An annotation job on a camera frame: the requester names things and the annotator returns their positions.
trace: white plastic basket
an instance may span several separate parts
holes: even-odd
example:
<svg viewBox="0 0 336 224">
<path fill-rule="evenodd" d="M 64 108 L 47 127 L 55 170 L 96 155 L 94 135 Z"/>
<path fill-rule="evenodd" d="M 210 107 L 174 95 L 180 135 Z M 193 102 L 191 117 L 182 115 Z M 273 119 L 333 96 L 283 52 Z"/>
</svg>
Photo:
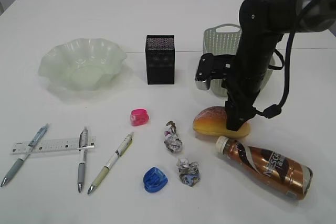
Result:
<svg viewBox="0 0 336 224">
<path fill-rule="evenodd" d="M 236 27 L 239 28 L 239 31 L 231 33 L 217 32 L 217 30 L 222 27 Z M 240 37 L 242 35 L 241 30 L 242 29 L 240 26 L 234 24 L 223 24 L 206 29 L 203 35 L 203 53 L 206 54 L 210 52 L 213 55 L 235 55 L 238 49 Z M 273 57 L 271 58 L 270 64 L 275 64 Z M 261 89 L 264 88 L 271 75 L 272 70 L 268 69 L 261 84 Z M 219 95 L 221 97 L 227 96 L 227 90 L 222 88 L 221 79 L 211 80 L 211 90 L 216 95 Z"/>
</svg>

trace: white pen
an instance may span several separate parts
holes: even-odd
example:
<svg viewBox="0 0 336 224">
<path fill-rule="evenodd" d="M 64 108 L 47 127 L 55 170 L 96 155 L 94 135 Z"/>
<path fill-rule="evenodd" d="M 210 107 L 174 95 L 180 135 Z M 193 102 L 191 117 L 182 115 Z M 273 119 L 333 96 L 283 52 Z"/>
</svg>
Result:
<svg viewBox="0 0 336 224">
<path fill-rule="evenodd" d="M 34 138 L 28 144 L 28 146 L 29 146 L 28 154 L 26 154 L 24 157 L 18 158 L 16 160 L 14 165 L 11 167 L 11 169 L 8 171 L 8 173 L 6 174 L 4 179 L 2 180 L 1 185 L 0 185 L 1 187 L 3 187 L 10 180 L 12 180 L 12 178 L 15 176 L 15 174 L 19 171 L 19 169 L 23 165 L 24 161 L 29 157 L 29 155 L 30 155 L 29 152 L 31 152 L 35 148 L 35 146 L 38 144 L 38 142 L 41 140 L 41 138 L 44 136 L 44 134 L 47 132 L 47 130 L 48 130 L 48 124 L 46 124 L 45 126 L 43 126 L 42 128 L 39 129 L 39 131 L 36 133 Z"/>
<path fill-rule="evenodd" d="M 102 168 L 98 176 L 95 178 L 95 180 L 92 182 L 88 194 L 92 193 L 94 190 L 97 189 L 97 187 L 100 185 L 100 183 L 103 181 L 107 173 L 109 173 L 112 166 L 116 163 L 119 157 L 124 154 L 128 146 L 132 143 L 133 138 L 133 132 L 127 135 L 127 137 L 122 141 L 121 145 L 118 147 L 118 149 L 115 151 L 115 153 L 112 155 L 110 160 L 106 163 L 106 165 Z"/>
<path fill-rule="evenodd" d="M 84 130 L 79 136 L 79 147 L 88 146 L 88 142 L 89 142 L 89 131 L 87 130 L 86 127 L 84 127 Z M 85 181 L 86 151 L 87 151 L 86 149 L 79 150 L 80 156 L 79 156 L 78 180 L 77 180 L 79 193 L 82 191 Z"/>
</svg>

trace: ruler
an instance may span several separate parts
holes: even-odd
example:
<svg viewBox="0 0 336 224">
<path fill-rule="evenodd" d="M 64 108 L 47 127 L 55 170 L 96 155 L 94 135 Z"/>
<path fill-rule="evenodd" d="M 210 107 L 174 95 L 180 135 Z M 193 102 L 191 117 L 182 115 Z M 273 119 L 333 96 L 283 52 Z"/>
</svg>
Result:
<svg viewBox="0 0 336 224">
<path fill-rule="evenodd" d="M 89 137 L 88 146 L 79 147 L 79 137 L 55 139 L 55 140 L 41 140 L 32 151 L 27 142 L 15 143 L 12 147 L 11 154 L 29 154 L 29 153 L 46 153 L 46 152 L 62 152 L 92 149 L 96 144 L 96 137 Z"/>
</svg>

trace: plastic toy bread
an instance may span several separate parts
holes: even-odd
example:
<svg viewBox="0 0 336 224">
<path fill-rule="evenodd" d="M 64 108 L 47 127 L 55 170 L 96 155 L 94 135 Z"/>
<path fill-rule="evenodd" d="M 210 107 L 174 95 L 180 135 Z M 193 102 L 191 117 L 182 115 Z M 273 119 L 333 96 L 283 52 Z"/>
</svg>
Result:
<svg viewBox="0 0 336 224">
<path fill-rule="evenodd" d="M 215 106 L 201 111 L 194 119 L 194 131 L 203 135 L 226 136 L 229 138 L 241 138 L 250 133 L 250 125 L 244 123 L 238 131 L 226 128 L 227 115 L 225 108 Z"/>
</svg>

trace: gray pen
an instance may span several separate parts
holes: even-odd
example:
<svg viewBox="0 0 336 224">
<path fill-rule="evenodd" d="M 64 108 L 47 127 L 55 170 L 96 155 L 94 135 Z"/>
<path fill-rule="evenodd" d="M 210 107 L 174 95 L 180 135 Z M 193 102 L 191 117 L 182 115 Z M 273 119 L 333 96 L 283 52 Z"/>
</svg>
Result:
<svg viewBox="0 0 336 224">
<path fill-rule="evenodd" d="M 35 148 L 35 146 L 41 140 L 41 138 L 47 132 L 47 130 L 48 130 L 48 124 L 46 124 L 45 126 L 40 128 L 40 130 L 36 133 L 34 138 L 28 144 L 28 146 L 29 146 L 28 154 L 26 154 L 24 157 L 18 158 L 16 160 L 14 165 L 11 167 L 11 169 L 8 171 L 8 173 L 6 174 L 4 179 L 2 180 L 1 185 L 0 185 L 1 187 L 6 185 L 15 176 L 15 174 L 18 172 L 20 167 L 23 165 L 24 161 L 29 157 L 29 155 L 30 155 L 29 152 L 31 152 Z"/>
<path fill-rule="evenodd" d="M 89 143 L 89 131 L 86 127 L 84 127 L 84 130 L 79 136 L 79 147 L 85 147 L 88 146 Z M 86 149 L 79 150 L 80 152 L 80 160 L 78 165 L 78 192 L 80 193 L 82 191 L 84 180 L 85 180 L 85 170 L 86 170 Z"/>
</svg>

